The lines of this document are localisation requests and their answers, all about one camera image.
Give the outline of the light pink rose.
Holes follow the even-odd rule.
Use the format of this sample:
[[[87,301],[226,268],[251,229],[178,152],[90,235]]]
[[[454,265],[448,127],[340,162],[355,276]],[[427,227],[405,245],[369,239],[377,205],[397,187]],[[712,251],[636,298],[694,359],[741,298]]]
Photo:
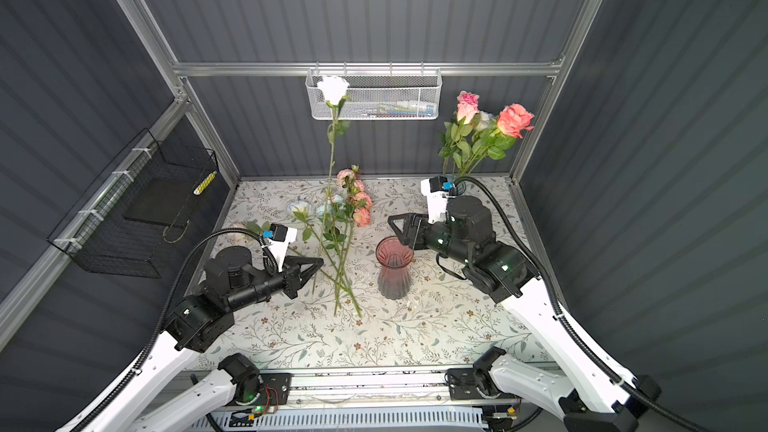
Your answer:
[[[459,102],[454,118],[444,123],[444,131],[439,134],[441,146],[438,151],[443,159],[442,172],[462,172],[472,158],[470,145],[476,132],[479,109],[476,105]]]

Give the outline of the coral pink rose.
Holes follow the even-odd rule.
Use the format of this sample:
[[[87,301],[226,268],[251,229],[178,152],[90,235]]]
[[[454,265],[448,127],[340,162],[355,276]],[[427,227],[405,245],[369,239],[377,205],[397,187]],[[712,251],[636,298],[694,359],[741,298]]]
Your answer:
[[[506,157],[506,152],[511,149],[518,140],[523,139],[524,132],[534,129],[534,126],[532,125],[534,115],[521,104],[515,103],[506,106],[497,116],[493,117],[494,125],[487,138],[483,160],[490,158],[494,161],[499,161]],[[463,175],[469,175],[471,173],[468,169],[471,166],[472,159],[473,152],[470,163],[462,172]]]

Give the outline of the pale pink rose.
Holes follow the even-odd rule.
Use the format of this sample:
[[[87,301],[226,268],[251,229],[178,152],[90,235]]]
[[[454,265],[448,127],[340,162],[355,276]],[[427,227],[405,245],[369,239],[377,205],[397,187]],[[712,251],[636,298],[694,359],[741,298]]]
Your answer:
[[[255,240],[260,246],[262,252],[263,270],[267,273],[267,275],[269,277],[283,278],[283,272],[285,270],[283,269],[281,272],[276,271],[275,260],[272,257],[270,251],[266,248],[265,239],[262,237],[264,230],[267,229],[271,224],[272,223],[270,223],[267,227],[262,227],[254,222],[245,223],[243,227],[243,234],[246,237]]]

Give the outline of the white blue rose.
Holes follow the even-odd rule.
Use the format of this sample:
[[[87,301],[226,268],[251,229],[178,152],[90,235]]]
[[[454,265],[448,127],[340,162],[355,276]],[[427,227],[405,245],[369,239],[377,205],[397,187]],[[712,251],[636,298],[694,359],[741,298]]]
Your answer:
[[[308,241],[309,239],[315,239],[319,243],[320,250],[324,254],[324,260],[325,260],[325,266],[322,269],[322,274],[331,282],[330,278],[326,275],[326,272],[330,272],[330,264],[329,260],[325,255],[325,252],[322,250],[320,240],[317,238],[316,233],[319,229],[318,227],[318,221],[316,217],[316,209],[314,209],[308,202],[306,201],[295,201],[291,203],[288,206],[288,212],[289,214],[296,219],[300,223],[300,230],[301,230],[301,237],[304,241]],[[360,312],[357,312],[353,305],[353,310],[356,312],[356,314],[361,317],[362,316],[362,309],[357,301],[357,305],[360,308]]]

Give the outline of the magenta pink rose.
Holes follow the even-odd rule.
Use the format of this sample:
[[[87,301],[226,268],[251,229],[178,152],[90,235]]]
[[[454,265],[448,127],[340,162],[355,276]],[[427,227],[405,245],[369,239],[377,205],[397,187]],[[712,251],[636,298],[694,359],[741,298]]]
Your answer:
[[[462,91],[457,97],[458,105],[456,112],[457,125],[459,126],[457,142],[461,153],[461,167],[464,171],[470,162],[472,156],[468,137],[474,130],[473,120],[479,113],[479,96],[470,92]]]

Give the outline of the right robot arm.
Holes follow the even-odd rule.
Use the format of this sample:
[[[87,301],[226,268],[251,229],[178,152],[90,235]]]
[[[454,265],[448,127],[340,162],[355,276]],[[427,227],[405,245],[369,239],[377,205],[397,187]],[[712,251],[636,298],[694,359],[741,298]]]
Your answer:
[[[580,325],[567,333],[560,321],[568,312],[549,297],[532,261],[497,239],[491,211],[480,199],[431,194],[428,204],[426,214],[389,217],[400,243],[461,263],[464,277],[519,320],[561,369],[540,370],[492,347],[473,365],[478,390],[519,396],[561,419],[569,431],[636,430],[648,408],[624,386],[638,386],[653,398],[659,386],[621,366]]]

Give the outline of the red glass vase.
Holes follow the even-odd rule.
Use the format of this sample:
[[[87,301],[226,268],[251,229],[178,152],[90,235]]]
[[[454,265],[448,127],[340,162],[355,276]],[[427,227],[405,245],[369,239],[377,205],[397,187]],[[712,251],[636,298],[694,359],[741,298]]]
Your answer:
[[[396,236],[389,236],[378,243],[375,255],[380,265],[379,292],[390,300],[404,298],[412,285],[410,265],[414,252]]]

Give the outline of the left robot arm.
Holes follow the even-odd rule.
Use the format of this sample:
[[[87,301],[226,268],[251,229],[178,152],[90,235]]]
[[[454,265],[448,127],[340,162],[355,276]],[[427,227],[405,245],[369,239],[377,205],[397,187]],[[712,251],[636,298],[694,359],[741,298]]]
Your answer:
[[[185,296],[161,319],[158,335],[134,363],[62,429],[115,431],[128,425],[179,371],[234,325],[236,311],[280,292],[296,298],[323,264],[321,258],[287,256],[279,271],[270,271],[255,268],[246,247],[222,249],[206,262],[200,290]]]

